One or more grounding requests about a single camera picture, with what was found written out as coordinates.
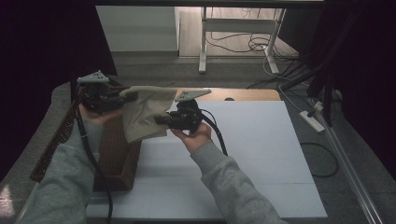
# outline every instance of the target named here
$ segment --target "white wall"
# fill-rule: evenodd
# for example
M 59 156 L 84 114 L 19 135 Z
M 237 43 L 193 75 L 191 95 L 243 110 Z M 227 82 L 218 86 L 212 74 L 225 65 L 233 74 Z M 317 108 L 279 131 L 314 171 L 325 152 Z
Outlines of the white wall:
M 177 7 L 96 7 L 111 51 L 178 50 Z

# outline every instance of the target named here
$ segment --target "fabric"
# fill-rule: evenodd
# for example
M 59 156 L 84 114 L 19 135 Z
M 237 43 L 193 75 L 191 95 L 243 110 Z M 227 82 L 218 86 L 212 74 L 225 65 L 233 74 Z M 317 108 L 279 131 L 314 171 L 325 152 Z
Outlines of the fabric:
M 228 224 L 286 224 L 270 201 L 261 195 L 232 157 L 211 140 L 196 149 L 191 158 L 202 172 L 202 182 L 215 198 Z
M 165 112 L 173 101 L 177 90 L 152 86 L 133 86 L 122 91 L 120 96 L 137 91 L 137 100 L 124 105 L 122 123 L 128 143 L 148 138 L 166 136 L 167 125 L 158 125 L 154 117 L 169 117 Z
M 87 120 L 84 126 L 92 152 L 98 157 L 104 128 Z M 69 140 L 56 148 L 20 223 L 86 223 L 94 174 L 75 123 Z

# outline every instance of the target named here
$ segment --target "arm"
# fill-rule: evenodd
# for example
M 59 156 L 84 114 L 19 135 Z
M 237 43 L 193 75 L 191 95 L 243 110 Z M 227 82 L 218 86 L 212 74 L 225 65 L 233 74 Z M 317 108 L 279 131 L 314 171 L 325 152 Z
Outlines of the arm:
M 255 188 L 232 157 L 210 140 L 210 127 L 201 124 L 193 135 L 172 131 L 186 145 L 202 172 L 202 181 L 215 198 L 227 223 L 284 224 L 272 204 Z
M 80 107 L 92 152 L 98 156 L 103 124 L 120 111 L 104 116 L 90 114 Z M 89 161 L 78 126 L 69 140 L 60 144 L 49 168 L 38 185 L 33 201 L 21 223 L 85 223 L 85 209 L 92 193 L 95 170 Z

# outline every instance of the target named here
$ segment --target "person's left arm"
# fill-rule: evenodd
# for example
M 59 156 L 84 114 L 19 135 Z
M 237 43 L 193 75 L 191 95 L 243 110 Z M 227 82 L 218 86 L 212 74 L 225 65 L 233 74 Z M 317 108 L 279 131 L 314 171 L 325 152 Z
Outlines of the person's left arm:
M 99 116 L 86 111 L 83 106 L 80 110 L 91 150 L 98 156 L 103 125 L 119 116 L 121 111 Z M 68 141 L 55 150 L 21 223 L 86 223 L 86 206 L 92 193 L 94 174 L 75 122 Z

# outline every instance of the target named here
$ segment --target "white power strip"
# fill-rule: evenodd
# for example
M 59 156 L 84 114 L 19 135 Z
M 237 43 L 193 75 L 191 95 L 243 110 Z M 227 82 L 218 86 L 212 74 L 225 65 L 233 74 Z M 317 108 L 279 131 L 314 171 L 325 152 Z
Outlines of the white power strip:
M 300 116 L 315 130 L 317 133 L 321 133 L 324 131 L 324 127 L 314 118 L 308 117 L 308 112 L 305 110 L 300 113 Z

